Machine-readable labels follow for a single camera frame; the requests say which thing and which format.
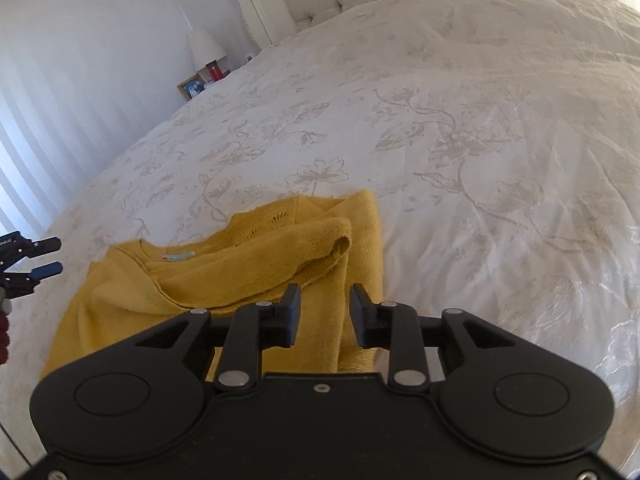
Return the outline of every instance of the floral bedspread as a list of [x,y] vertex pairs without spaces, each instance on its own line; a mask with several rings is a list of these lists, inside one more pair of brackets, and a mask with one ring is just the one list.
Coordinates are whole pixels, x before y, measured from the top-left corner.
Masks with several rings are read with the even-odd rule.
[[[65,272],[16,302],[0,420],[41,455],[28,399],[108,245],[190,242],[291,193],[369,188],[385,296],[464,308],[594,370],[617,405],[604,456],[638,474],[638,103],[640,16],[613,0],[381,0],[305,30],[155,128],[58,219]],[[0,455],[24,467],[4,441]]]

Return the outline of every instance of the black robotic gripper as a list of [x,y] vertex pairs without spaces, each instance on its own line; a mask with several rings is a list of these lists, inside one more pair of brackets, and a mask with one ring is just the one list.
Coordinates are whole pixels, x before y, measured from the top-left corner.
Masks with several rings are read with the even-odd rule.
[[[614,413],[592,374],[450,308],[350,311],[379,374],[262,374],[293,345],[300,289],[212,318],[191,310],[47,376],[31,418],[48,455],[24,480],[613,480],[596,454]],[[205,381],[214,348],[222,355]],[[446,380],[430,380],[437,347]]]

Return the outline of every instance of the black cable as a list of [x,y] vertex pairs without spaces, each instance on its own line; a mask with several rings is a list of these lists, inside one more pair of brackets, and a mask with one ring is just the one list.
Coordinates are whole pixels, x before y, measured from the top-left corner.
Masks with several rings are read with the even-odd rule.
[[15,447],[15,450],[20,454],[20,456],[22,457],[22,459],[27,463],[27,465],[29,467],[33,467],[33,464],[31,464],[31,462],[29,462],[29,460],[27,459],[27,457],[25,457],[24,453],[20,450],[20,448],[18,447],[18,445],[15,443],[15,441],[11,438],[11,435],[8,433],[8,431],[4,428],[4,426],[2,425],[2,422],[0,422],[0,430],[2,430],[2,432],[4,433],[4,435],[9,439],[9,442],[12,444],[12,446]]

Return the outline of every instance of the white lampshade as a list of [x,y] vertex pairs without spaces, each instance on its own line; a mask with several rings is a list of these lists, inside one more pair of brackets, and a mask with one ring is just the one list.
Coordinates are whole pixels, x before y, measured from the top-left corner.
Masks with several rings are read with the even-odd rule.
[[189,35],[189,45],[196,72],[226,56],[225,49],[213,39],[206,27],[198,27]]

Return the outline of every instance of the picture frame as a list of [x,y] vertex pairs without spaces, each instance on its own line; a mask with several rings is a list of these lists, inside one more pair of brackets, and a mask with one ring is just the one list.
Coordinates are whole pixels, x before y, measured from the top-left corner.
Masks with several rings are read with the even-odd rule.
[[202,76],[200,74],[194,74],[181,82],[178,85],[178,90],[187,101],[191,101],[196,95],[205,91],[204,85],[205,83]]

